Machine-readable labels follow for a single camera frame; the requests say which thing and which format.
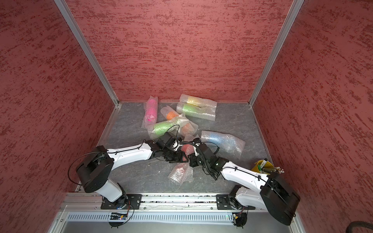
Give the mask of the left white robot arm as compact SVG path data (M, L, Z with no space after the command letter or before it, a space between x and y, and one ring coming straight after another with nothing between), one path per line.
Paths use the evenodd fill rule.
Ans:
M106 149L99 146L82 156L83 160L75 171L86 193L98 193L106 203L125 205L128 204L127 195L118 183L109 179L111 171L134 162L158 158L168 163L187 163L181 142L181 138L165 133L156 140L144 140L127 148Z

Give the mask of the pink glass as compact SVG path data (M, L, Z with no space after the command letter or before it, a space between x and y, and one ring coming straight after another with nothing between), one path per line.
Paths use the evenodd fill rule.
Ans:
M142 128L148 129L157 123L158 114L158 97L150 96L149 99L144 103L144 118L142 122Z

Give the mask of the clear bubble wrap sheet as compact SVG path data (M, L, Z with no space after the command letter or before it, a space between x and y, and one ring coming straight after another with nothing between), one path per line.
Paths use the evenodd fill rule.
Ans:
M193 168L188 163L177 163L172 169L168 178L174 182L182 185L184 182L193 181Z

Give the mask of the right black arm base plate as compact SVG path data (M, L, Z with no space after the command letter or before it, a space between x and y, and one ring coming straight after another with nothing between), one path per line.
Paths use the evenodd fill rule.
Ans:
M218 210L255 210L254 206L243 206L233 196L218 194L216 195Z

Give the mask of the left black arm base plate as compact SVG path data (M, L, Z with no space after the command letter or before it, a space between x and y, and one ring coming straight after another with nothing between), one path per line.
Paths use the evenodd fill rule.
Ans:
M141 204L141 194L126 194L114 202L110 202L103 197L101 209L102 210L127 210L129 208L138 210Z

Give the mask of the red wine glass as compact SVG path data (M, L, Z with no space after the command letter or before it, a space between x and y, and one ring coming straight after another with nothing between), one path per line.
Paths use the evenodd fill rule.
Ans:
M185 153L185 155L191 155L194 154L194 147L190 144L185 144L181 147L181 150Z

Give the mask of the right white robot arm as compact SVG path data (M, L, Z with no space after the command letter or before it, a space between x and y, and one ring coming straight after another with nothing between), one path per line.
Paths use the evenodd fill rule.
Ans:
M182 142L181 144L193 147L196 158L192 161L196 161L197 165L213 179L217 180L222 176L258 194L259 202L264 204L274 219L287 226L291 224L301 198L282 174L278 172L264 174L242 168L223 157L218 157L205 143Z

